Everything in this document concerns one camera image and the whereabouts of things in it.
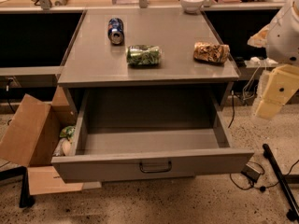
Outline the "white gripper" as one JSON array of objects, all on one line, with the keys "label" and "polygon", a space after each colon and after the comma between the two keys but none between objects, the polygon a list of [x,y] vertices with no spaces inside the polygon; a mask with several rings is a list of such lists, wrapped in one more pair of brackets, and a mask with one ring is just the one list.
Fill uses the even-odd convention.
[{"label": "white gripper", "polygon": [[248,45],[266,46],[267,57],[287,63],[272,71],[263,70],[254,100],[254,118],[271,120],[299,90],[299,0],[288,0],[276,16]]}]

